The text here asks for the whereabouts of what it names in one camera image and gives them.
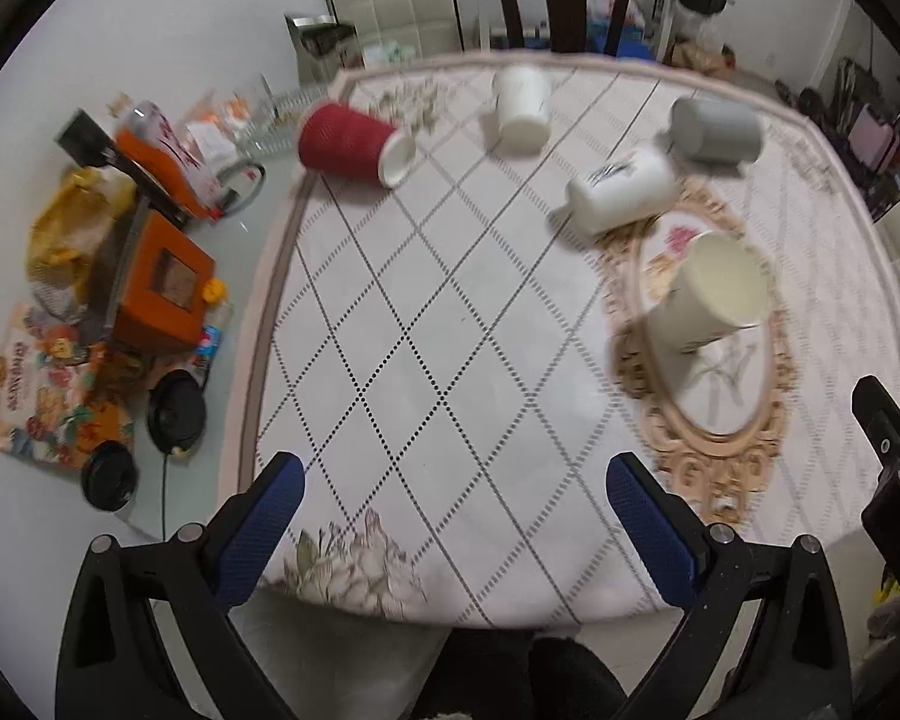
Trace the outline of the white paper cup red logo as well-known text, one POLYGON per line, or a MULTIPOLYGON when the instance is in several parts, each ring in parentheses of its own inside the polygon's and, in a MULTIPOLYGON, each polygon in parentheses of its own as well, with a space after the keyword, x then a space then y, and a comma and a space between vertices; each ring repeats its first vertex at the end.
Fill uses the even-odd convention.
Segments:
POLYGON ((761 259, 736 239, 704 232, 692 239, 667 295, 647 314, 653 338, 678 353, 758 327, 772 309, 761 259))

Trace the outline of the white calligraphy paper cup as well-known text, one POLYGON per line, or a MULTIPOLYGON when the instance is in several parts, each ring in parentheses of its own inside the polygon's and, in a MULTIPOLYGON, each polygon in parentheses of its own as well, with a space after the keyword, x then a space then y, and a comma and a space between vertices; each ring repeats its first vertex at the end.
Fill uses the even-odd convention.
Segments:
POLYGON ((589 236, 662 215, 678 197, 676 169, 651 143, 583 171, 567 184, 567 205, 574 223, 589 236))

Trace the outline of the grey plastic cup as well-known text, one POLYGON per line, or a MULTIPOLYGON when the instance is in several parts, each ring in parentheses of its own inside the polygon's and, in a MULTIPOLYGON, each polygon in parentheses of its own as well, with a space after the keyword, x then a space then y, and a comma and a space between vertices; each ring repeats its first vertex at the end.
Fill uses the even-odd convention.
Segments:
POLYGON ((754 163, 763 153, 758 114, 727 99, 676 99, 670 109, 670 135, 679 153, 698 163, 754 163))

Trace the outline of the white floral paper cup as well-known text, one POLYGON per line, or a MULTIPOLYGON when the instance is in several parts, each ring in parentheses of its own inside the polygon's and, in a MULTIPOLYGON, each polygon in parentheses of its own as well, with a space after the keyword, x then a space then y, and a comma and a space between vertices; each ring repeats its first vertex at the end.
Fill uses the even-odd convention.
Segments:
POLYGON ((538 153, 551 137, 551 83, 534 65, 506 65, 493 80, 500 141, 521 153, 538 153))

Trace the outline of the black round lid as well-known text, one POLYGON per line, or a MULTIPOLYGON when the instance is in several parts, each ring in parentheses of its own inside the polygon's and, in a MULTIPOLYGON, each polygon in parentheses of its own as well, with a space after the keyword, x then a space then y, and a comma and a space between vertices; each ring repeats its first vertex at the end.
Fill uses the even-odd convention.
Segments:
POLYGON ((133 499, 138 479, 131 450, 118 440, 98 444, 80 468, 84 499, 103 512, 121 511, 133 499))

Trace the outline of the orange cardboard box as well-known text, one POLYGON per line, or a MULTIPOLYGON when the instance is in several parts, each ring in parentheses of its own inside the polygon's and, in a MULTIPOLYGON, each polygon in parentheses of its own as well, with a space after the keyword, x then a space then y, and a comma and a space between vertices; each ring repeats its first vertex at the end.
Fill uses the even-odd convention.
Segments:
POLYGON ((109 337, 148 355, 190 351, 201 340, 203 289, 215 261, 162 213, 141 208, 119 262, 109 337))

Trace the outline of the colourful snack packet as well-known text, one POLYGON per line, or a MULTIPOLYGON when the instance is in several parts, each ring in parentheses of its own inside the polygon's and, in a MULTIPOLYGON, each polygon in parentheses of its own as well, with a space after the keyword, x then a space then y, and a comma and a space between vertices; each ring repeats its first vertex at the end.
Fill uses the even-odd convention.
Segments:
POLYGON ((133 418, 105 367, 110 348, 38 305, 14 305, 0 348, 0 452, 82 468, 107 440, 131 447, 133 418))

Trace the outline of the patterned floral table mat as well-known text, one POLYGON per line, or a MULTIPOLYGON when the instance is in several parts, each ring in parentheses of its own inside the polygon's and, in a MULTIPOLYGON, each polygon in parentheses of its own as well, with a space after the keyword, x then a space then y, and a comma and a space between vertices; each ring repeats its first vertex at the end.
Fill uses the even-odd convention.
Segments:
POLYGON ((572 177, 667 132, 679 98, 735 88, 640 62, 551 59, 553 135, 497 143, 497 55, 361 71, 336 98, 411 122, 391 190, 312 174, 271 291, 255 465, 287 450, 305 496, 263 574, 315 605, 536 628, 648 613, 649 574, 606 500, 639 455, 707 520, 754 541, 860 525, 878 465, 850 395, 900 405, 900 292, 868 210, 813 124, 752 96, 756 163, 693 167, 666 215, 589 239, 572 177), (647 314, 692 239, 758 255, 772 309, 678 353, 647 314))

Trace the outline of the yellow plastic bag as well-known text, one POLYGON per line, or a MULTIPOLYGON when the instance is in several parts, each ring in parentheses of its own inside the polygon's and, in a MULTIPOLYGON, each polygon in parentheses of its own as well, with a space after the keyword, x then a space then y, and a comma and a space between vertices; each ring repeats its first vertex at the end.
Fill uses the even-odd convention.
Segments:
POLYGON ((116 167, 76 167, 30 227, 25 276, 43 309, 75 322, 107 239, 136 206, 136 184, 116 167))

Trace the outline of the glass ashtray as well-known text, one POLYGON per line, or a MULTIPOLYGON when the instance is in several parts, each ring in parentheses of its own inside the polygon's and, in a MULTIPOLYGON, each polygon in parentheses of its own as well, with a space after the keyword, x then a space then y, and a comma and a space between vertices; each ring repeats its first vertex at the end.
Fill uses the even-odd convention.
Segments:
POLYGON ((263 75, 235 91, 247 108, 247 123, 237 128, 238 151, 250 158, 292 153, 305 114, 328 96, 328 86, 317 83, 276 93, 263 75))

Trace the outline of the orange drink bottle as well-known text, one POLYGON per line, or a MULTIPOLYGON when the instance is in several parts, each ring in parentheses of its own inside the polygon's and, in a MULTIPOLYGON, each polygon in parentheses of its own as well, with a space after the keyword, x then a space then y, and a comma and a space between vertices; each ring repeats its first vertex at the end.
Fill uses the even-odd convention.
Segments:
POLYGON ((222 185, 209 167, 183 146, 159 106, 151 101, 137 103, 116 129, 115 143, 188 215, 198 220, 214 216, 224 195, 222 185))

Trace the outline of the pink suitcase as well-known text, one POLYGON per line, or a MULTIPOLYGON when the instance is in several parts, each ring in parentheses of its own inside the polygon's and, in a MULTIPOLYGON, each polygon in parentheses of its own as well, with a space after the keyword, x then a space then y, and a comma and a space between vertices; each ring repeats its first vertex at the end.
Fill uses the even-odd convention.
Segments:
POLYGON ((893 156, 898 135, 889 122, 880 121, 866 104, 850 129, 848 144, 860 164, 870 171, 880 172, 884 163, 893 156))

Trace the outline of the steel pedal trash bin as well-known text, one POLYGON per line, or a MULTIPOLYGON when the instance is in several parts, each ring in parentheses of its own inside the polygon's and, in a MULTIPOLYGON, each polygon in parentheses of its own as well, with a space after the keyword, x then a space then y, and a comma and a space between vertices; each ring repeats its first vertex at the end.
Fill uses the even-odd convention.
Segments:
POLYGON ((333 16, 284 16, 301 86, 329 85, 341 70, 364 66, 357 29, 333 16))

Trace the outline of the green white plastic bag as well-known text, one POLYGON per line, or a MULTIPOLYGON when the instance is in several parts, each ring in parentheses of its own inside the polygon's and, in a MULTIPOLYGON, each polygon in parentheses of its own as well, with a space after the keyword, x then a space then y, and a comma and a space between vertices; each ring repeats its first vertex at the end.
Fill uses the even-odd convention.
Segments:
POLYGON ((398 43, 398 41, 382 41, 368 44, 362 49, 362 61, 365 68, 393 67, 393 65, 412 64, 418 60, 418 51, 414 46, 398 43))

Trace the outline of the cardboard box with bag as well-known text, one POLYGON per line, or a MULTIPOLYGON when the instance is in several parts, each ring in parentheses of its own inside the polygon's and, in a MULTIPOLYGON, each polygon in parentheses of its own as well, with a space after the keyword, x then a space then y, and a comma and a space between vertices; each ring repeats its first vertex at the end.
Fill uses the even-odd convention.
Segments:
POLYGON ((724 30, 715 16, 688 15, 674 27, 667 64, 679 70, 731 82, 736 75, 736 54, 725 43, 724 30))

